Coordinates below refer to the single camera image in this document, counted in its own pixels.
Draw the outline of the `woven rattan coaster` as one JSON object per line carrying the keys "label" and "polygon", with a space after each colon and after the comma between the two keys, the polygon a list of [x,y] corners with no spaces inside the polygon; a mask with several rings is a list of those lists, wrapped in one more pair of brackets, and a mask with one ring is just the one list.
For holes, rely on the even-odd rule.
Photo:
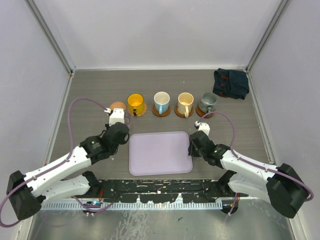
{"label": "woven rattan coaster", "polygon": [[214,112],[215,109],[212,109],[210,106],[200,106],[199,104],[196,107],[196,113],[200,116],[200,117],[204,117],[205,119],[209,119],[212,118],[215,114],[211,113],[211,114],[207,114],[209,112]]}
{"label": "woven rattan coaster", "polygon": [[113,103],[109,106],[109,108],[110,108],[111,110],[113,110],[113,109],[115,109],[115,108],[121,108],[121,109],[123,109],[123,110],[126,110],[126,105],[125,105],[125,103],[123,103],[123,102],[121,102],[121,101],[116,101],[116,102],[113,102]]}
{"label": "woven rattan coaster", "polygon": [[130,114],[131,116],[134,116],[134,117],[140,117],[140,116],[144,115],[146,112],[147,112],[147,105],[144,104],[144,109],[143,109],[143,111],[142,111],[140,114],[135,114],[135,113],[133,113],[133,112],[129,112],[129,114]]}

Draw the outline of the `yellow mug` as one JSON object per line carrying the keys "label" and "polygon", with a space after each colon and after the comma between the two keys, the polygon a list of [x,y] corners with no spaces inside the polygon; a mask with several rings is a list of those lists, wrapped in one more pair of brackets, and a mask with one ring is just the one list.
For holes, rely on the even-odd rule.
{"label": "yellow mug", "polygon": [[144,110],[145,100],[139,93],[133,93],[127,98],[128,112],[140,114]]}

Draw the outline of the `brown wooden coaster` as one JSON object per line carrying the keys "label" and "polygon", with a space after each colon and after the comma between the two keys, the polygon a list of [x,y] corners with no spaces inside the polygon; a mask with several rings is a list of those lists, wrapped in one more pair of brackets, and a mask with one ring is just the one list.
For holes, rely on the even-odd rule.
{"label": "brown wooden coaster", "polygon": [[169,105],[166,112],[164,112],[162,114],[159,114],[159,112],[156,109],[155,104],[152,105],[152,113],[157,117],[166,117],[166,116],[168,116],[170,114],[170,112],[171,112],[171,109],[172,109],[171,105]]}
{"label": "brown wooden coaster", "polygon": [[[175,112],[175,114],[176,114],[178,117],[180,117],[180,118],[186,118],[184,114],[179,113],[179,111],[178,111],[178,105],[177,105],[177,104],[176,104],[175,107],[174,107],[174,112]],[[192,106],[191,111],[189,112],[189,115],[188,115],[188,116],[189,116],[189,117],[192,116],[193,113],[194,113],[194,107]]]}

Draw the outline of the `grey green mug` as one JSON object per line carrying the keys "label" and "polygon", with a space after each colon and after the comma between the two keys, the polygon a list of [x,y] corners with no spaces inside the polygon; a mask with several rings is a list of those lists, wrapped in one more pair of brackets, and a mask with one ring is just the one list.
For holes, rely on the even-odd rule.
{"label": "grey green mug", "polygon": [[215,111],[216,105],[217,105],[217,98],[215,94],[212,92],[205,93],[201,97],[198,103],[199,109],[205,114]]}

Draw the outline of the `cream mug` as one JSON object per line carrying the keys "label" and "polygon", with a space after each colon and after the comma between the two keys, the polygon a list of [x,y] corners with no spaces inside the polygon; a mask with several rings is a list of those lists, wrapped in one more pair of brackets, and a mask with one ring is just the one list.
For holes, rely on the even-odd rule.
{"label": "cream mug", "polygon": [[188,118],[192,114],[194,97],[189,92],[183,92],[178,96],[177,112],[184,118]]}

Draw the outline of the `blue mug white inside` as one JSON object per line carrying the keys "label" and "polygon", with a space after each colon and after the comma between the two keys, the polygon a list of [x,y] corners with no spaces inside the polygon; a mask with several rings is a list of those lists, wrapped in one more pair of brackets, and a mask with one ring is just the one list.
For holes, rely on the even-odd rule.
{"label": "blue mug white inside", "polygon": [[164,92],[164,91],[157,92],[154,95],[153,100],[154,100],[155,109],[160,115],[164,114],[169,109],[170,95],[167,92]]}

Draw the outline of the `purple glass mug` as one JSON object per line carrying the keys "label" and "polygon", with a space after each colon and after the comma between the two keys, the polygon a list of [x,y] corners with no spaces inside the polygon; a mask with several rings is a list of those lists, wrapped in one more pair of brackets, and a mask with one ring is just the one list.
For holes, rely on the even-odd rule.
{"label": "purple glass mug", "polygon": [[127,112],[124,111],[124,123],[129,126],[131,122],[131,115]]}

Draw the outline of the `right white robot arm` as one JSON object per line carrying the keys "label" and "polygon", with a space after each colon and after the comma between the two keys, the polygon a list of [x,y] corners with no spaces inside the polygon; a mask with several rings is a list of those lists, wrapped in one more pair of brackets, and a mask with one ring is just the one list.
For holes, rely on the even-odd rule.
{"label": "right white robot arm", "polygon": [[202,130],[190,135],[188,154],[202,157],[209,165],[226,171],[218,180],[219,191],[225,197],[237,193],[259,198],[290,219],[311,197],[310,190],[290,165],[256,161],[227,145],[214,144]]}

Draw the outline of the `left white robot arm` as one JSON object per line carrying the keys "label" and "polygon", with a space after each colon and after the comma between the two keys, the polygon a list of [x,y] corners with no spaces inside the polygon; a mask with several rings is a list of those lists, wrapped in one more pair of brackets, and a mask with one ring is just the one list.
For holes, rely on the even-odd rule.
{"label": "left white robot arm", "polygon": [[78,195],[97,197],[100,182],[91,171],[73,179],[65,178],[115,155],[129,137],[129,127],[117,122],[107,126],[101,134],[87,137],[72,152],[44,167],[25,174],[19,170],[13,172],[9,176],[6,194],[16,218],[22,221],[35,215],[51,200]]}

